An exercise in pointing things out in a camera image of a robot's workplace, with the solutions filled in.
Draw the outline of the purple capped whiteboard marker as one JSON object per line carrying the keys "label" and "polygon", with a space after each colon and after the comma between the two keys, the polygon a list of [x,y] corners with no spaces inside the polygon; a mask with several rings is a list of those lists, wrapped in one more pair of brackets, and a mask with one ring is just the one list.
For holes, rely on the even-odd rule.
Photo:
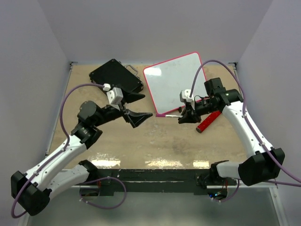
{"label": "purple capped whiteboard marker", "polygon": [[156,114],[158,118],[181,118],[181,115],[173,115],[173,114]]}

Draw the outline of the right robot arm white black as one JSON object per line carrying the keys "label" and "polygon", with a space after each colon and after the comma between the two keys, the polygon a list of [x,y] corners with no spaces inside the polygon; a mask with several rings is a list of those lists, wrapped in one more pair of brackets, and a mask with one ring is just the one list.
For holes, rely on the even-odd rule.
{"label": "right robot arm white black", "polygon": [[215,162],[209,170],[210,181],[220,185],[226,178],[241,180],[251,186],[278,177],[285,153],[274,148],[255,125],[253,119],[243,110],[243,98],[236,89],[227,90],[220,78],[204,83],[207,97],[196,103],[190,89],[180,92],[180,101],[185,104],[179,124],[197,123],[201,116],[221,112],[231,123],[246,150],[247,159],[242,162],[228,160]]}

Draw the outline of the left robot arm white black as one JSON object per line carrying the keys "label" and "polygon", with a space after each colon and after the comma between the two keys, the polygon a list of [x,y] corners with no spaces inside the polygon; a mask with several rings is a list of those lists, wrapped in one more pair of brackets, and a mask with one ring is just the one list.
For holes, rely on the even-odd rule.
{"label": "left robot arm white black", "polygon": [[76,184],[92,185],[97,181],[97,167],[84,160],[73,169],[61,172],[75,157],[88,150],[102,135],[98,126],[118,118],[123,118],[133,128],[138,127],[152,116],[152,113],[136,113],[125,107],[145,97],[140,93],[127,93],[119,88],[107,92],[109,103],[99,107],[93,101],[85,101],[79,108],[78,123],[66,135],[64,142],[47,158],[36,166],[22,173],[16,171],[10,179],[11,196],[14,202],[11,216],[16,215],[15,207],[19,204],[24,214],[35,216],[41,213],[49,202],[58,194]]}

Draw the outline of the red cylindrical eraser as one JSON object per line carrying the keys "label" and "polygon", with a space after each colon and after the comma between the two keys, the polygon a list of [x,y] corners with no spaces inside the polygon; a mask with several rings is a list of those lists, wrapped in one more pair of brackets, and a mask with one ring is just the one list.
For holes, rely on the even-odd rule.
{"label": "red cylindrical eraser", "polygon": [[197,127],[196,131],[198,133],[202,133],[206,130],[207,127],[209,127],[219,116],[221,115],[220,111],[213,112],[209,114],[203,122],[201,122]]}

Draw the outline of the black hard case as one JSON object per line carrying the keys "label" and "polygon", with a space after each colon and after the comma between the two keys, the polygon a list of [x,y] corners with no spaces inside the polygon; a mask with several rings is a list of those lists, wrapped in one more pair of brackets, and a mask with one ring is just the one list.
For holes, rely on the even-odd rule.
{"label": "black hard case", "polygon": [[92,83],[108,83],[118,87],[122,93],[140,93],[143,90],[143,82],[135,74],[131,73],[116,59],[111,59],[102,66],[89,73]]}

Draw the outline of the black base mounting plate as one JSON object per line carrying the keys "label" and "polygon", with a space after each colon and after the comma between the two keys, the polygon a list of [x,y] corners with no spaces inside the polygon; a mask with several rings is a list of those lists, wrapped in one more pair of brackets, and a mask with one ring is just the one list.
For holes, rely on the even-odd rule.
{"label": "black base mounting plate", "polygon": [[128,193],[193,193],[207,195],[228,186],[236,186],[231,178],[212,179],[209,169],[99,169],[88,177],[90,186],[100,185],[101,196],[123,192],[123,182]]}

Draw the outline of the whiteboard with pink frame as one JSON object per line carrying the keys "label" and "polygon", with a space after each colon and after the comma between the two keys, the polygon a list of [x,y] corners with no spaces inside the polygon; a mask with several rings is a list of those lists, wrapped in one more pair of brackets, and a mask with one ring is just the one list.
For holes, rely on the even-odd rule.
{"label": "whiteboard with pink frame", "polygon": [[188,53],[144,68],[143,75],[157,114],[183,107],[180,92],[190,89],[201,66],[198,52]]}

